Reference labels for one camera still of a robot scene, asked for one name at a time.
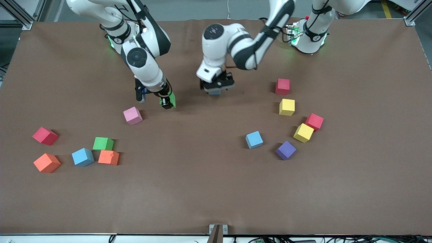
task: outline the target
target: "red cube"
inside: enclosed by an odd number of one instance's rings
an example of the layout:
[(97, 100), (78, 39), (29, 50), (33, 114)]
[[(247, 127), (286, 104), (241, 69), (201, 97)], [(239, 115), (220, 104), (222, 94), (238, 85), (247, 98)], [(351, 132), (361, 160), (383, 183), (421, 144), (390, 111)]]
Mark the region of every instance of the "red cube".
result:
[(305, 124), (314, 129), (314, 132), (318, 131), (323, 124), (324, 118), (312, 113), (307, 119)]
[(58, 135), (51, 130), (41, 127), (35, 134), (33, 134), (33, 138), (41, 144), (51, 146), (58, 139)]
[(276, 83), (277, 95), (287, 95), (289, 92), (289, 79), (279, 78)]

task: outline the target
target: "black strap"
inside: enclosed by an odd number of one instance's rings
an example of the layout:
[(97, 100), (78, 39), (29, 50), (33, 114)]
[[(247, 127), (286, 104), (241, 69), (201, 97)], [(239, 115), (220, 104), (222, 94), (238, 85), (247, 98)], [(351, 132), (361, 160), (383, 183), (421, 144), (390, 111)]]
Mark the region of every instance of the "black strap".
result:
[(130, 34), (130, 30), (131, 30), (131, 28), (130, 28), (130, 25), (127, 25), (127, 30), (126, 30), (126, 32), (125, 33), (123, 33), (123, 34), (121, 34), (121, 35), (119, 35), (119, 36), (113, 36), (113, 35), (108, 35), (109, 36), (109, 38), (112, 40), (112, 41), (114, 41), (116, 44), (123, 44), (124, 43), (124, 41), (126, 40), (126, 38), (129, 36), (129, 34)]
[(140, 45), (141, 48), (144, 48), (153, 58), (155, 58), (155, 56), (153, 55), (153, 53), (150, 51), (149, 47), (144, 42), (144, 39), (143, 39), (143, 37), (141, 35), (137, 35), (135, 37), (135, 39), (137, 40), (137, 42), (138, 42), (138, 44)]
[(325, 32), (323, 32), (323, 33), (321, 33), (321, 34), (313, 33), (313, 32), (310, 31), (309, 28), (306, 26), (306, 22), (305, 22), (305, 24), (303, 25), (303, 29), (306, 29), (306, 33), (305, 33), (305, 35), (309, 36), (309, 38), (311, 39), (311, 42), (318, 42), (318, 41), (320, 41), (320, 40), (325, 36), (325, 34), (327, 33), (327, 30), (328, 30), (328, 29), (327, 29)]
[(118, 25), (114, 26), (114, 27), (105, 27), (105, 26), (102, 26), (102, 27), (104, 27), (104, 30), (108, 30), (108, 31), (117, 30), (117, 29), (120, 29), (123, 26), (123, 24), (125, 24), (125, 22), (126, 21), (124, 20), (124, 17), (123, 17), (121, 19), (121, 22)]
[(267, 35), (268, 37), (270, 37), (274, 40), (274, 39), (276, 39), (276, 37), (279, 34), (279, 32), (275, 32), (274, 29), (275, 28), (270, 28), (269, 26), (264, 26), (261, 29), (261, 32), (264, 32), (265, 35)]
[(314, 14), (324, 14), (324, 13), (328, 13), (328, 12), (330, 12), (332, 9), (333, 9), (332, 7), (327, 6), (327, 7), (325, 7), (325, 8), (322, 8), (322, 9), (316, 10), (316, 9), (314, 9), (314, 5), (312, 5), (312, 13), (314, 13)]
[(251, 37), (250, 34), (244, 34), (244, 35), (241, 35), (241, 36), (235, 38), (235, 40), (232, 41), (231, 44), (228, 47), (228, 53), (231, 53), (232, 48), (234, 47), (235, 44), (237, 44), (237, 42), (241, 41), (242, 39), (247, 39), (247, 38), (251, 38), (252, 39), (252, 37)]

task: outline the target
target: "floor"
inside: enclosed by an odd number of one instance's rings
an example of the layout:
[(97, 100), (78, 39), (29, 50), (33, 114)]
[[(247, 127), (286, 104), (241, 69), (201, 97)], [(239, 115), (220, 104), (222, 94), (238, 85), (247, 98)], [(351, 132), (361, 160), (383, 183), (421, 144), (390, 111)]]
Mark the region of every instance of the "floor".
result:
[[(180, 21), (187, 19), (258, 19), (267, 17), (268, 0), (228, 0), (230, 14), (228, 15), (227, 0), (146, 0), (152, 15), (157, 21)], [(297, 1), (295, 17), (304, 17), (310, 13), (312, 0)], [(74, 14), (65, 0), (52, 0), (47, 6), (43, 20), (57, 21), (94, 21), (90, 18)], [(402, 18), (399, 11), (394, 10), (390, 1), (372, 1), (361, 11), (345, 19), (383, 19), (386, 17)], [(423, 45), (425, 55), (432, 59), (432, 8), (429, 8), (416, 20), (416, 30)], [(12, 58), (21, 30), (18, 28), (0, 28), (0, 67), (8, 64)]]

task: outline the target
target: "foam block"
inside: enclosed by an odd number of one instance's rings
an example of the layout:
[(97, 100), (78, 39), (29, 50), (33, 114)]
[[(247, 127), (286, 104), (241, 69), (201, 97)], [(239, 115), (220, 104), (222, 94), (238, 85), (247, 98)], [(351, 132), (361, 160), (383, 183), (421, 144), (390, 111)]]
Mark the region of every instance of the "foam block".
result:
[(312, 113), (307, 119), (305, 124), (314, 129), (314, 132), (318, 131), (323, 124), (324, 118)]
[(276, 83), (277, 95), (287, 95), (289, 92), (289, 79), (279, 78)]
[(209, 92), (209, 95), (218, 96), (218, 95), (220, 95), (220, 90)]
[(32, 137), (39, 143), (49, 146), (51, 146), (58, 139), (57, 134), (43, 127), (39, 128), (39, 130), (33, 134)]
[(33, 162), (40, 172), (51, 173), (60, 166), (58, 159), (51, 154), (45, 153)]
[(276, 153), (283, 159), (287, 160), (297, 149), (288, 141), (283, 143), (277, 150)]
[(134, 106), (130, 109), (127, 109), (123, 112), (124, 118), (126, 122), (130, 125), (135, 125), (136, 123), (143, 120), (141, 117), (140, 111)]
[(110, 164), (117, 165), (119, 154), (110, 150), (102, 150), (101, 155), (99, 156), (98, 163), (101, 164)]
[(73, 163), (76, 166), (84, 167), (95, 161), (90, 150), (82, 148), (72, 154)]
[(96, 137), (93, 150), (112, 150), (114, 141), (107, 137)]
[(293, 115), (295, 111), (295, 100), (282, 99), (279, 104), (279, 115)]
[[(171, 92), (171, 95), (169, 96), (169, 100), (172, 103), (172, 107), (175, 108), (175, 95), (174, 95), (174, 92)], [(160, 105), (162, 104), (162, 99), (161, 98), (159, 98), (159, 104)]]
[(312, 133), (314, 133), (314, 129), (302, 123), (295, 131), (294, 138), (305, 143), (311, 139)]
[(246, 142), (248, 143), (249, 149), (259, 147), (264, 143), (258, 131), (246, 135)]

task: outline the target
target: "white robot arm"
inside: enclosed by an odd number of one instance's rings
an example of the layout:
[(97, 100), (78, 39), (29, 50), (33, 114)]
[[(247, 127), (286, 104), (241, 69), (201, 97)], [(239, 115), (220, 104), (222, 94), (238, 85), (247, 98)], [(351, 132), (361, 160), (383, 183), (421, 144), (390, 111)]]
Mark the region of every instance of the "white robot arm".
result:
[[(100, 21), (115, 50), (135, 75), (138, 102), (144, 103), (145, 95), (154, 93), (163, 108), (173, 107), (172, 87), (155, 60), (168, 53), (171, 41), (140, 0), (67, 0), (67, 4), (76, 14)], [(130, 6), (146, 30), (137, 31), (139, 26), (125, 21), (120, 11), (110, 7), (113, 4)]]
[(302, 19), (289, 27), (293, 35), (301, 34), (291, 44), (303, 53), (318, 51), (324, 45), (335, 10), (350, 15), (363, 8), (366, 1), (368, 0), (314, 0), (309, 19)]
[(237, 68), (257, 68), (268, 48), (290, 19), (295, 8), (294, 0), (269, 0), (270, 15), (265, 26), (253, 39), (244, 26), (212, 24), (202, 36), (204, 58), (197, 71), (200, 87), (206, 92), (234, 87), (231, 73), (226, 72), (226, 54), (229, 53)]

